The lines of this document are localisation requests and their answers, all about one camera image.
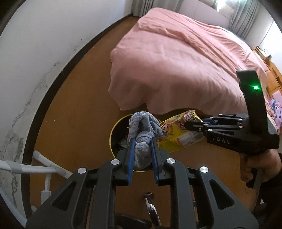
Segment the food package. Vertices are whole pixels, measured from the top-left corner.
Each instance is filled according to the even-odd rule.
[[[161,122],[164,136],[157,139],[158,146],[171,153],[202,140],[203,133],[185,129],[186,121],[202,122],[194,110],[183,112]]]

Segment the gray towel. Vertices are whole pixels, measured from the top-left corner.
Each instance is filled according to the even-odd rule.
[[[134,170],[142,170],[152,162],[151,138],[163,136],[160,122],[146,111],[134,113],[129,120],[127,143],[135,139]]]

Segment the wooden nightstand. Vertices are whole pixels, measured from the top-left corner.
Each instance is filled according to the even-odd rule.
[[[282,75],[270,60],[269,57],[264,57],[261,53],[259,47],[256,47],[253,52],[264,64],[265,72],[267,75],[267,91],[271,98],[273,98],[273,93],[280,91],[282,95]]]

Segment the pink duvet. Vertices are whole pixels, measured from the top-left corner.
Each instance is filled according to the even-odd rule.
[[[179,108],[246,113],[236,77],[241,69],[255,69],[266,92],[266,73],[246,43],[221,27],[161,8],[138,20],[111,61],[109,93],[121,110],[146,104],[153,114]]]

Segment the white curtain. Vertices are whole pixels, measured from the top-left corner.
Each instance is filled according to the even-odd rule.
[[[259,7],[258,0],[237,0],[229,30],[245,39],[253,26]]]
[[[134,16],[142,17],[154,7],[178,12],[183,0],[133,0],[132,11]]]

